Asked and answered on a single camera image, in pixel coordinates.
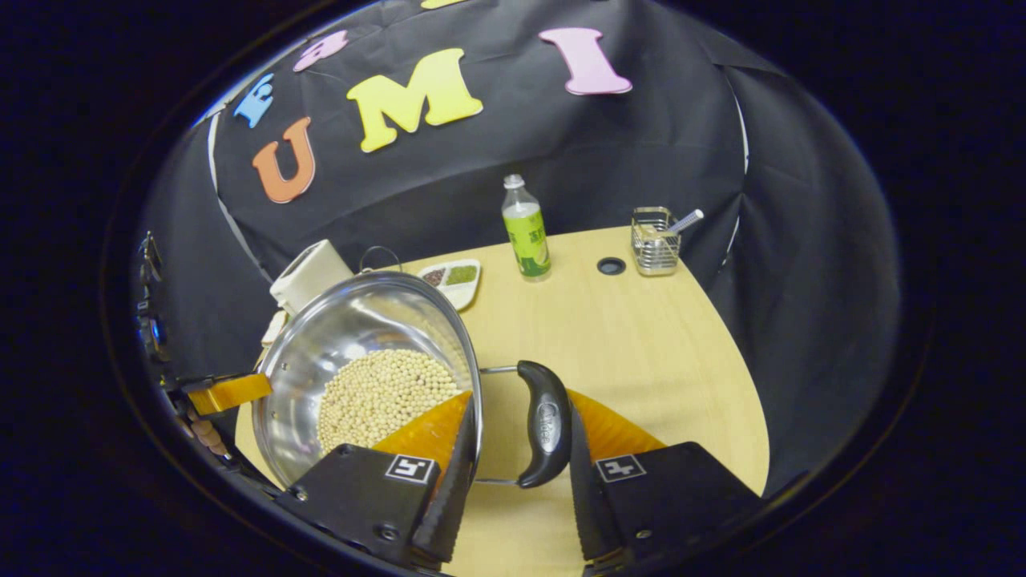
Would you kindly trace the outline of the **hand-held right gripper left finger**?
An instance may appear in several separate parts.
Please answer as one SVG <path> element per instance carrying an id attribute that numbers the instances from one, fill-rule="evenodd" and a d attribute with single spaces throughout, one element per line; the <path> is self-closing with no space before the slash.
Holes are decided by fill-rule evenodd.
<path id="1" fill-rule="evenodd" d="M 452 560 L 471 486 L 472 398 L 434 406 L 374 448 L 338 446 L 277 504 L 348 547 L 437 571 Z"/>

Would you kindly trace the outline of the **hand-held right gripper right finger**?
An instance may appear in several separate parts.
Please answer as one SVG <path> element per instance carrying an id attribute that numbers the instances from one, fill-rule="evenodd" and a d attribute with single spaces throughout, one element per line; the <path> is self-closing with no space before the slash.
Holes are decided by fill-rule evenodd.
<path id="1" fill-rule="evenodd" d="M 638 572 L 711 547 L 762 507 L 700 443 L 667 445 L 568 391 L 576 532 L 589 572 Z"/>

